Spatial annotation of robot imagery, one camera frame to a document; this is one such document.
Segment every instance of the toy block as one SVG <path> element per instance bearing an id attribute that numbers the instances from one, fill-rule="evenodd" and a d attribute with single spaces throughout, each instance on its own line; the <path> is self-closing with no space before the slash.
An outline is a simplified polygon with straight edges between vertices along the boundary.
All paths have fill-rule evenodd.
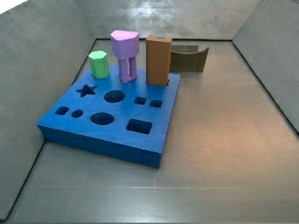
<path id="1" fill-rule="evenodd" d="M 136 55 L 139 53 L 139 33 L 135 31 L 114 31 L 111 33 L 112 51 L 118 57 L 119 74 L 123 83 L 136 78 Z"/>
<path id="2" fill-rule="evenodd" d="M 103 51 L 92 52 L 88 55 L 88 62 L 92 70 L 92 75 L 96 79 L 108 77 L 108 55 Z"/>
<path id="3" fill-rule="evenodd" d="M 106 79 L 93 79 L 89 69 L 37 126 L 48 141 L 159 168 L 180 75 L 170 74 L 159 87 L 138 69 L 138 79 L 124 84 L 118 69 L 110 67 Z"/>
<path id="4" fill-rule="evenodd" d="M 167 86 L 171 65 L 172 38 L 146 39 L 146 83 Z"/>
<path id="5" fill-rule="evenodd" d="M 198 45 L 174 45 L 171 57 L 172 72 L 202 72 L 210 48 L 199 51 Z"/>

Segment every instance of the orange block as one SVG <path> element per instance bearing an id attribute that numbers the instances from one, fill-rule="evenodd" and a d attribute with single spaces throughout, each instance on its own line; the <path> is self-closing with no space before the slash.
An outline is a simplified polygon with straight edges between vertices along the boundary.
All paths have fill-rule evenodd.
<path id="1" fill-rule="evenodd" d="M 154 35 L 146 39 L 147 84 L 164 87 L 168 85 L 172 40 L 172 38 L 156 38 Z"/>

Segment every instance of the green hexagonal prism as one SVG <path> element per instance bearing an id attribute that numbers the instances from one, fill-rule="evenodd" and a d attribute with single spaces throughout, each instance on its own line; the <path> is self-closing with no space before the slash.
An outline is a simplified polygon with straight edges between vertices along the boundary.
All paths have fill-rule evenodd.
<path id="1" fill-rule="evenodd" d="M 108 54 L 103 51 L 92 52 L 88 55 L 88 62 L 91 65 L 92 75 L 96 79 L 108 77 Z"/>

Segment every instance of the star-shaped hole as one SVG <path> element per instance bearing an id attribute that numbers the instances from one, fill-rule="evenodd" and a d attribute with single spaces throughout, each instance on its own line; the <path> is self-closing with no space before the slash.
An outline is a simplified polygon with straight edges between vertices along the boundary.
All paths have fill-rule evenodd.
<path id="1" fill-rule="evenodd" d="M 81 89 L 77 89 L 76 92 L 80 93 L 80 97 L 84 97 L 85 95 L 93 95 L 96 87 L 91 87 L 89 85 L 84 85 Z"/>

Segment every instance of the blue shape sorter board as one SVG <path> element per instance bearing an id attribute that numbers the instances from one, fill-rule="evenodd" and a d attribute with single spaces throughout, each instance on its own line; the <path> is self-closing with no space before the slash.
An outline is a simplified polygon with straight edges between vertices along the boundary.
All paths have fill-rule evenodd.
<path id="1" fill-rule="evenodd" d="M 179 81 L 170 74 L 167 87 L 148 85 L 138 69 L 138 78 L 124 84 L 118 66 L 99 80 L 89 69 L 37 123 L 44 138 L 159 168 Z"/>

